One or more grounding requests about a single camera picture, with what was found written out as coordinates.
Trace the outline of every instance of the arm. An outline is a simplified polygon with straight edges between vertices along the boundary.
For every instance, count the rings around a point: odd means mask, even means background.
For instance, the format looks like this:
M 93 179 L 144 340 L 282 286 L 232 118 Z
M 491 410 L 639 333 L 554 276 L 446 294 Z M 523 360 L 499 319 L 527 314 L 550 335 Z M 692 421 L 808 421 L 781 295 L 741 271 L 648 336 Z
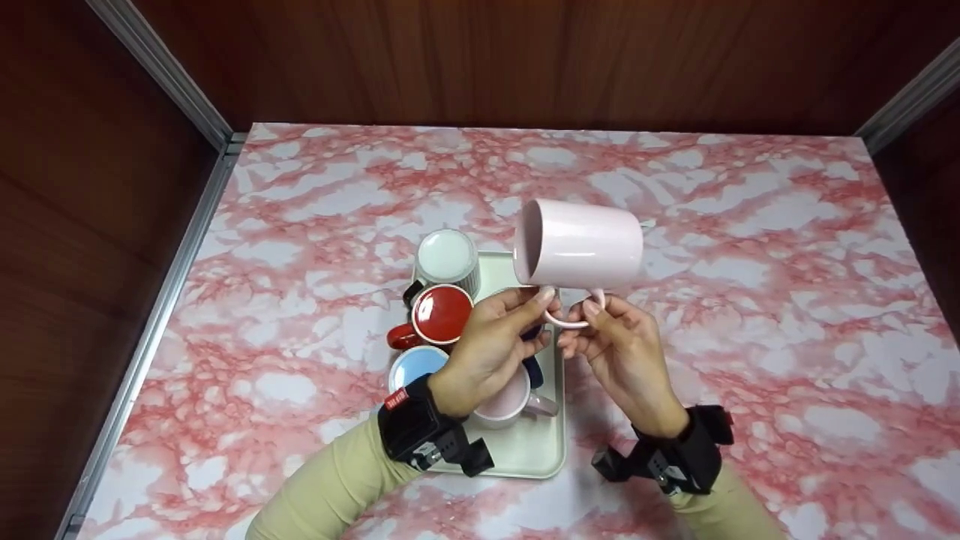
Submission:
M 690 419 L 670 383 L 653 315 L 609 297 L 606 309 L 583 301 L 569 319 L 586 319 L 589 328 L 561 334 L 557 343 L 564 359 L 584 355 L 639 432 L 666 439 L 684 432 Z M 777 521 L 730 465 L 720 469 L 709 495 L 679 493 L 670 504 L 700 540 L 783 538 Z
M 699 540 L 773 540 L 783 538 L 777 521 L 767 512 L 730 465 L 709 495 L 679 493 L 670 497 L 670 505 Z
M 310 456 L 256 514 L 247 540 L 337 538 L 368 506 L 419 475 L 387 458 L 374 414 Z
M 469 415 L 499 392 L 520 362 L 543 349 L 542 332 L 520 335 L 560 309 L 555 291 L 507 289 L 477 303 L 446 365 L 427 385 L 437 409 Z M 374 414 L 310 457 L 253 518 L 247 540 L 326 540 L 339 537 L 368 506 L 420 472 L 389 459 Z

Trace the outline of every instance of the wrist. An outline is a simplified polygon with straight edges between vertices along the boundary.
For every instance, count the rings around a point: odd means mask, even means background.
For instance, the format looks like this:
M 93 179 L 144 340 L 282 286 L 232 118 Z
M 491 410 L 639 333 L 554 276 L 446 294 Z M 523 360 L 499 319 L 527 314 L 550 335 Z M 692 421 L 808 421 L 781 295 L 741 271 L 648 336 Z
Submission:
M 441 414 L 463 418 L 473 412 L 474 407 L 464 399 L 467 394 L 457 387 L 449 373 L 443 369 L 428 377 L 426 385 L 433 396 L 433 403 Z
M 637 431 L 650 437 L 675 439 L 690 425 L 690 415 L 679 401 L 646 414 L 627 414 Z

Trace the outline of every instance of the light blue mug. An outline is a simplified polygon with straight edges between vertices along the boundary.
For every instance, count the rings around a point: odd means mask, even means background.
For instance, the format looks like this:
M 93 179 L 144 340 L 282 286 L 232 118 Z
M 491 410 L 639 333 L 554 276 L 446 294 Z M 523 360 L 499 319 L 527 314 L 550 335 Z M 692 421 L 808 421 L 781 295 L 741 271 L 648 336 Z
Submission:
M 437 373 L 449 356 L 437 347 L 420 345 L 404 351 L 390 367 L 387 388 L 391 393 L 428 373 Z

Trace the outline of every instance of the light pink mug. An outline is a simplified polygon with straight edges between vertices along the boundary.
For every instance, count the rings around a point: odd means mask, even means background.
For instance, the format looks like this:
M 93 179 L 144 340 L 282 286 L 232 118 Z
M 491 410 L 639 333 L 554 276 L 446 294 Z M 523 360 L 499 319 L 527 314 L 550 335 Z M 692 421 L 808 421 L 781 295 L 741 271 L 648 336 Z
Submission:
M 502 430 L 512 426 L 522 412 L 553 417 L 560 412 L 560 406 L 535 392 L 530 386 L 530 374 L 520 366 L 502 390 L 473 411 L 473 418 L 488 430 Z
M 605 307 L 603 289 L 635 281 L 643 257 L 643 229 L 624 209 L 534 199 L 523 205 L 514 234 L 514 272 L 525 285 L 582 288 Z M 579 329 L 550 313 L 563 329 Z

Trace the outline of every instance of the hand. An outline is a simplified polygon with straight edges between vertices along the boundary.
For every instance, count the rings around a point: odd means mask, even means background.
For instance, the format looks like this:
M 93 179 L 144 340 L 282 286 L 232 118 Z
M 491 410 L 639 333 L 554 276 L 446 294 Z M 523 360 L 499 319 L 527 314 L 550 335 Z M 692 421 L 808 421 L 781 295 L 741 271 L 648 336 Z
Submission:
M 520 362 L 546 347 L 546 331 L 529 341 L 520 335 L 542 324 L 543 312 L 559 311 L 553 287 L 511 288 L 473 307 L 450 359 L 430 376 L 427 385 L 437 409 L 448 416 L 467 416 L 506 386 Z
M 606 310 L 589 299 L 570 310 L 571 322 L 586 319 L 590 326 L 560 334 L 564 359 L 586 356 L 600 385 L 641 433 L 680 435 L 689 417 L 670 384 L 657 320 L 620 298 L 607 299 Z

